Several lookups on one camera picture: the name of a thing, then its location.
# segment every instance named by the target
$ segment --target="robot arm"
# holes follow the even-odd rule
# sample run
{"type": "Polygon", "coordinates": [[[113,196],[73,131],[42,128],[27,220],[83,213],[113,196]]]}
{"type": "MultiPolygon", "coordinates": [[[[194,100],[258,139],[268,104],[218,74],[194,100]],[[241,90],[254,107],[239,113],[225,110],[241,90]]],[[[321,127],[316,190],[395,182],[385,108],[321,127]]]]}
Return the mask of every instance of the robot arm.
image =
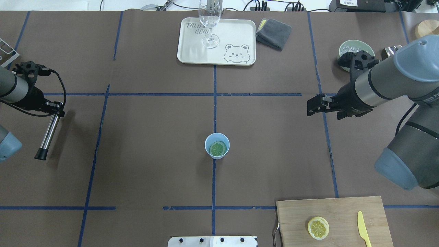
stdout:
{"type": "Polygon", "coordinates": [[[374,107],[407,95],[419,105],[384,149],[375,169],[403,189],[419,185],[439,196],[439,36],[430,35],[379,62],[364,51],[346,54],[350,83],[333,97],[308,101],[308,116],[337,112],[337,119],[363,116],[374,107]]]}
{"type": "MultiPolygon", "coordinates": [[[[35,159],[45,160],[59,118],[65,114],[64,85],[60,79],[64,90],[64,103],[49,101],[45,99],[43,92],[35,87],[35,82],[38,76],[48,76],[51,73],[58,75],[58,73],[34,62],[21,63],[16,66],[17,68],[13,69],[14,73],[0,67],[0,102],[22,112],[25,112],[23,110],[35,110],[48,113],[47,115],[36,115],[25,112],[32,116],[52,116],[40,149],[35,155],[35,159]]],[[[13,155],[21,146],[20,141],[12,133],[0,126],[0,162],[13,155]]]]}

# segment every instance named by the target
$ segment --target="green bowl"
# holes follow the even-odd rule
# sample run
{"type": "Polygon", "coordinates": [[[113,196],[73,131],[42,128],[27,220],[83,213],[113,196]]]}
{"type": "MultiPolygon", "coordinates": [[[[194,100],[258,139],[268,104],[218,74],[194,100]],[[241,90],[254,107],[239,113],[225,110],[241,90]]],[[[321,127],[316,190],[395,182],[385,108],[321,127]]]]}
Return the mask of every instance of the green bowl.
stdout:
{"type": "MultiPolygon", "coordinates": [[[[350,47],[358,47],[358,48],[360,48],[360,51],[366,51],[370,55],[375,56],[374,50],[372,50],[372,48],[368,44],[364,43],[363,41],[347,40],[340,45],[340,48],[338,48],[337,59],[342,55],[342,47],[344,45],[348,45],[350,47]]],[[[346,70],[347,72],[349,72],[349,70],[350,70],[349,68],[346,68],[346,67],[342,67],[342,69],[346,70]]]]}

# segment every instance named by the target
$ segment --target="yellow knife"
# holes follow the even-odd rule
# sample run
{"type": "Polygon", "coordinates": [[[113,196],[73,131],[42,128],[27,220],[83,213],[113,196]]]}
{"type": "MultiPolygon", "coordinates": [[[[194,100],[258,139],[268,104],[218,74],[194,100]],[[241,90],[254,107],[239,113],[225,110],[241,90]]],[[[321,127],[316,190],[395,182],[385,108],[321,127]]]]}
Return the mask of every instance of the yellow knife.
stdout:
{"type": "Polygon", "coordinates": [[[361,211],[358,211],[358,232],[366,242],[366,246],[372,247],[371,242],[369,240],[369,235],[367,234],[366,225],[364,224],[363,213],[361,211]]]}

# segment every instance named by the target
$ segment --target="brown table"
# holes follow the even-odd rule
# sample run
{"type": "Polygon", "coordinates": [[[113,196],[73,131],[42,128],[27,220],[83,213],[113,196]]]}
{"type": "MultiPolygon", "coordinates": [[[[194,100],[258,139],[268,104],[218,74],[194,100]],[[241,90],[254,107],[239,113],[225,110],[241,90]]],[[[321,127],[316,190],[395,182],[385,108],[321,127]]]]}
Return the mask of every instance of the brown table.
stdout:
{"type": "MultiPolygon", "coordinates": [[[[23,143],[0,165],[0,246],[166,246],[171,236],[242,234],[264,247],[277,200],[375,195],[395,246],[436,244],[439,211],[423,205],[439,200],[373,168],[410,101],[342,121],[307,117],[306,101],[348,82],[335,64],[343,41],[380,54],[407,43],[402,20],[413,40],[414,26],[438,15],[226,11],[293,27],[282,52],[257,44],[249,67],[180,63],[185,17],[197,11],[1,12],[0,37],[20,40],[19,62],[57,70],[68,98],[46,162],[33,157],[49,119],[0,105],[0,123],[23,143]],[[203,147],[214,130],[231,142],[216,163],[203,147]]],[[[61,99],[55,76],[36,85],[61,99]]]]}

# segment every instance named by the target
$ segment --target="glass base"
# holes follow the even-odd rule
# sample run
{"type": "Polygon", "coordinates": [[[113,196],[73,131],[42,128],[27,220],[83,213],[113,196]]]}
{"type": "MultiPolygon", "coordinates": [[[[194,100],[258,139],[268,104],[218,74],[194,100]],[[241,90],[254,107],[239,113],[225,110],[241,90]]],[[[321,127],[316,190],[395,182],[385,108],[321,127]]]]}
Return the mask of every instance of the glass base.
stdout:
{"type": "Polygon", "coordinates": [[[212,48],[217,47],[220,44],[220,38],[218,36],[216,36],[215,34],[212,34],[212,36],[210,36],[210,34],[208,34],[208,35],[203,37],[202,44],[206,48],[212,49],[212,48]]]}

